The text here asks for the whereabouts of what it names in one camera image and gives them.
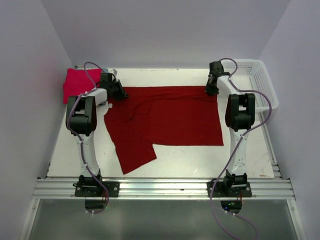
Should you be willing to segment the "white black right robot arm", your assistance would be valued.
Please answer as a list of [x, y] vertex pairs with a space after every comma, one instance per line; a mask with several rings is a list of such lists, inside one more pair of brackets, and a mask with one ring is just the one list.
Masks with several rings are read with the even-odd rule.
[[209, 63], [205, 92], [216, 96], [219, 92], [228, 95], [225, 109], [225, 124], [230, 133], [230, 157], [223, 169], [224, 177], [207, 183], [209, 197], [251, 197], [248, 182], [246, 152], [249, 131], [255, 123], [256, 97], [250, 90], [240, 90], [231, 81], [232, 74], [225, 71], [221, 61]]

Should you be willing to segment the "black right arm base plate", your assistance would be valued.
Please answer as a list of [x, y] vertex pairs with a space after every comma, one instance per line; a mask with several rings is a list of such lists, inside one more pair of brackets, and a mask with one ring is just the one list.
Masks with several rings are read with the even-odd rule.
[[250, 198], [252, 197], [251, 185], [249, 182], [245, 186], [226, 187], [222, 181], [218, 181], [214, 187], [213, 198]]

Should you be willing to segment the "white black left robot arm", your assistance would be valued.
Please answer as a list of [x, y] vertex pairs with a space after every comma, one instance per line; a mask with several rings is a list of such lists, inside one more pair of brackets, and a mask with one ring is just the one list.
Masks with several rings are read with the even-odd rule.
[[90, 91], [70, 96], [67, 101], [65, 125], [74, 136], [80, 157], [80, 176], [74, 184], [77, 197], [109, 197], [109, 191], [101, 176], [94, 145], [97, 128], [97, 108], [108, 102], [108, 97], [123, 100], [129, 97], [113, 72], [102, 72]]

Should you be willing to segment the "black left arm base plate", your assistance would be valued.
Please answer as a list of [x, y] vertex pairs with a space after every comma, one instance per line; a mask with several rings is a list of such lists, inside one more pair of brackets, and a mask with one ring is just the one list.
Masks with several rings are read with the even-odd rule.
[[90, 182], [85, 185], [80, 184], [79, 182], [74, 183], [72, 186], [75, 187], [75, 196], [76, 197], [84, 197], [84, 198], [94, 198], [94, 197], [105, 197], [107, 189], [107, 196], [111, 198], [117, 198], [119, 196], [120, 191], [120, 183], [118, 181], [103, 181], [102, 187], [96, 181]]

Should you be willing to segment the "dark red t shirt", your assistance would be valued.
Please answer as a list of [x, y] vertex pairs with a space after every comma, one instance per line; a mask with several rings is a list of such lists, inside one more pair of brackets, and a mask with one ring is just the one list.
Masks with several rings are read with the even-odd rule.
[[202, 86], [126, 87], [104, 123], [123, 174], [157, 158], [153, 145], [223, 146], [217, 96]]

